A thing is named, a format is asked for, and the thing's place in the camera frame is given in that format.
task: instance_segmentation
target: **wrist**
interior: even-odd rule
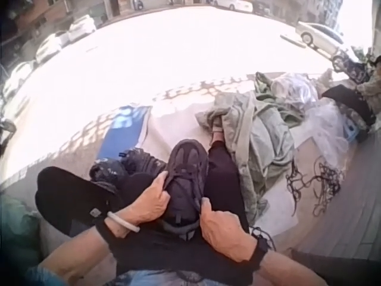
[[[131,223],[132,225],[138,226],[140,224],[139,218],[136,217],[134,212],[129,207],[125,207],[124,209],[119,210],[115,214],[121,219],[125,220],[126,222]],[[123,225],[117,223],[109,217],[106,217],[105,224],[117,238],[124,238],[130,232],[129,229],[125,228]]]
[[[250,234],[244,232],[239,240],[236,250],[231,255],[235,262],[249,261],[255,248],[257,247],[257,240]]]

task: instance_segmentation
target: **blue stool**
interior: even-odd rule
[[[343,122],[344,137],[349,143],[351,143],[356,138],[360,130],[351,119],[347,118],[346,115],[343,115]]]

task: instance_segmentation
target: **white bracelet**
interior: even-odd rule
[[[125,228],[133,231],[133,232],[139,232],[140,231],[140,228],[135,226],[135,225],[132,225],[131,223],[129,222],[126,222],[125,220],[121,219],[120,217],[118,217],[115,213],[111,213],[111,212],[108,212],[107,213],[107,216],[112,219],[113,221],[119,223],[120,225],[124,226]]]

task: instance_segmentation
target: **green bag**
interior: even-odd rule
[[[26,206],[10,197],[0,195],[0,248],[10,262],[22,273],[42,260],[39,218]]]

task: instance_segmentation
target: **street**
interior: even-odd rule
[[[256,71],[319,74],[331,66],[281,33],[292,34],[293,27],[252,14],[187,7],[123,20],[67,46],[30,76],[7,110],[13,118],[17,106],[26,104],[0,163],[2,182],[121,105],[149,102],[203,80]],[[68,162],[62,165],[70,169]]]

